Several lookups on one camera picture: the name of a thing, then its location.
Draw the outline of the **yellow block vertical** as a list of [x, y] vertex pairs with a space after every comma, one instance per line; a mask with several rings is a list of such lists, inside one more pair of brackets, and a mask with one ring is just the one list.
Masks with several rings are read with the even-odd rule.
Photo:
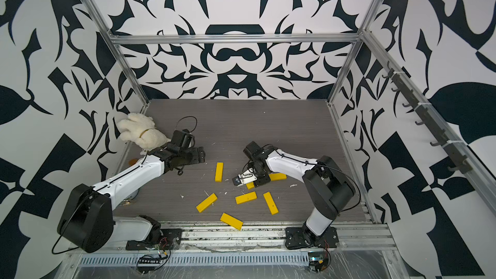
[[200, 204], [196, 206], [196, 210], [199, 213], [204, 212], [206, 209], [208, 209], [210, 206], [214, 204], [218, 200], [218, 197], [215, 193], [209, 195], [204, 201], [202, 201]]
[[286, 180], [287, 176], [282, 173], [274, 173], [274, 174], [270, 174], [269, 178], [273, 182], [273, 181]]
[[222, 182], [222, 179], [223, 179], [223, 163], [218, 162], [216, 164], [214, 181], [215, 182]]

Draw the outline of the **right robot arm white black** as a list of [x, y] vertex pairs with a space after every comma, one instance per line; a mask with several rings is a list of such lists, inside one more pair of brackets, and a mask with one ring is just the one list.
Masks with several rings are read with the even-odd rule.
[[337, 240], [331, 224], [341, 213], [350, 210], [347, 204], [360, 191], [356, 182], [339, 169], [329, 156], [302, 158], [267, 144], [251, 142], [244, 149], [248, 162], [241, 174], [234, 177], [235, 186], [255, 187], [271, 181], [270, 175], [281, 173], [304, 183], [314, 205], [301, 228], [287, 228], [287, 249], [324, 247]]

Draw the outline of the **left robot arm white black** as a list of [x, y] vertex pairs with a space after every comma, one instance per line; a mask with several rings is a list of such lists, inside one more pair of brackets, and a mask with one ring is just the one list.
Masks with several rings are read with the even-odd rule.
[[192, 133], [174, 131], [170, 142], [148, 151], [121, 173], [94, 185], [75, 187], [58, 223], [58, 235], [86, 253], [113, 242], [158, 244], [163, 237], [158, 221], [145, 215], [117, 217], [113, 211], [150, 181], [169, 171], [182, 174], [184, 167], [204, 161], [204, 148], [196, 146]]

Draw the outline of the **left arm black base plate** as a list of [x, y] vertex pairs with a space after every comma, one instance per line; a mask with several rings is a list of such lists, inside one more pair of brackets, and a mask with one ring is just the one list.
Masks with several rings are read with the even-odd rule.
[[168, 251], [181, 244], [183, 229], [166, 228], [160, 231], [152, 231], [142, 241], [128, 241], [125, 249], [127, 251], [163, 250]]

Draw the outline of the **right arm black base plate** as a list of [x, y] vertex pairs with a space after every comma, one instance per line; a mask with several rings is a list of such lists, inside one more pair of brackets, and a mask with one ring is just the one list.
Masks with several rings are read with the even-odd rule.
[[338, 243], [339, 238], [334, 227], [328, 227], [320, 236], [313, 234], [306, 225], [285, 228], [285, 247], [289, 250], [312, 247], [334, 249]]

